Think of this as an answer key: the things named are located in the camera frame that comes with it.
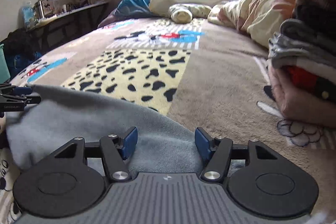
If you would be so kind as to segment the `teal storage box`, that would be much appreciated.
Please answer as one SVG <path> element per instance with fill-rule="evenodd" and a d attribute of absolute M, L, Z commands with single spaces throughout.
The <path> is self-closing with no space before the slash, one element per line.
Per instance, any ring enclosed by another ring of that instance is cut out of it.
<path fill-rule="evenodd" d="M 10 79 L 10 73 L 7 67 L 5 54 L 3 51 L 4 45 L 0 45 L 0 83 L 5 83 L 8 79 Z"/>

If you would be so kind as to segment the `grey fleece sweatpants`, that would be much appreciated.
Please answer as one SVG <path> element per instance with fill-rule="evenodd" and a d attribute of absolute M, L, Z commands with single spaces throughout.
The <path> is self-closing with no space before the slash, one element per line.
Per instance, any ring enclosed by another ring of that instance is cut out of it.
<path fill-rule="evenodd" d="M 30 168 L 75 137 L 99 141 L 110 134 L 138 129 L 135 152 L 126 161 L 139 172 L 199 173 L 202 159 L 194 134 L 158 112 L 94 92 L 33 85 L 41 103 L 6 113 L 6 135 L 15 164 Z"/>

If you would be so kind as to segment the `brown Mickey Mouse blanket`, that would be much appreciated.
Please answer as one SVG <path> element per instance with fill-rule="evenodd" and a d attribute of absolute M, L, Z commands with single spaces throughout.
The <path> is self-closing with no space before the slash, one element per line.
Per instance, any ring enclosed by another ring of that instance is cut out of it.
<path fill-rule="evenodd" d="M 13 85 L 60 86 L 146 107 L 192 133 L 204 128 L 235 143 L 255 139 L 311 174 L 314 213 L 335 223 L 335 129 L 285 119 L 272 100 L 268 51 L 233 30 L 194 20 L 127 20 L 38 57 Z M 23 171 L 10 147 L 1 153 L 1 186 Z"/>

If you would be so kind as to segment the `dark side shelf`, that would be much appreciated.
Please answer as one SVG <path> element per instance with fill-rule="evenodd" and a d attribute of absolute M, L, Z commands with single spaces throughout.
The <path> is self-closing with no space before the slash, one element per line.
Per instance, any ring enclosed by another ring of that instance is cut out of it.
<path fill-rule="evenodd" d="M 103 1 L 42 20 L 27 32 L 38 42 L 41 53 L 47 53 L 95 30 L 107 11 Z"/>

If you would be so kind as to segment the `blue satin pillow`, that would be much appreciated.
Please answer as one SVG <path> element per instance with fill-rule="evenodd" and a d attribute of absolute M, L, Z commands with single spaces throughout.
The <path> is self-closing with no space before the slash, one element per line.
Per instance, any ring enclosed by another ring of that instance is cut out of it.
<path fill-rule="evenodd" d="M 150 0 L 122 0 L 113 15 L 120 19 L 155 17 L 149 9 L 149 3 Z"/>

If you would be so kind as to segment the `cream rolled bolster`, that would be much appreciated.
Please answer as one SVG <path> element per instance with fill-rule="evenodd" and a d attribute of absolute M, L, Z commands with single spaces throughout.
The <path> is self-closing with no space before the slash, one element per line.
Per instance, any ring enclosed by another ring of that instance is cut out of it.
<path fill-rule="evenodd" d="M 175 4 L 169 7 L 168 15 L 174 23 L 188 24 L 193 19 L 189 5 Z"/>

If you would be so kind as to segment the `pile of folded clothes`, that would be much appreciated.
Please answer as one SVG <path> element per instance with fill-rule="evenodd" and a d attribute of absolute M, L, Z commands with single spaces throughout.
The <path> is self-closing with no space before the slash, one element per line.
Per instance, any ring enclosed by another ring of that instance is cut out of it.
<path fill-rule="evenodd" d="M 283 117 L 335 127 L 335 0 L 295 0 L 269 40 L 268 62 Z"/>

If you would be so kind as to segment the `pink cream floral pillow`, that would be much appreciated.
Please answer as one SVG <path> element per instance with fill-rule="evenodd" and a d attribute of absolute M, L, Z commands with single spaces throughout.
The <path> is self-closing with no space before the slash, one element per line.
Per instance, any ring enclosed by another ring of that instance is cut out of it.
<path fill-rule="evenodd" d="M 269 39 L 290 19 L 295 0 L 236 0 L 212 8 L 210 23 L 234 28 L 268 48 Z"/>

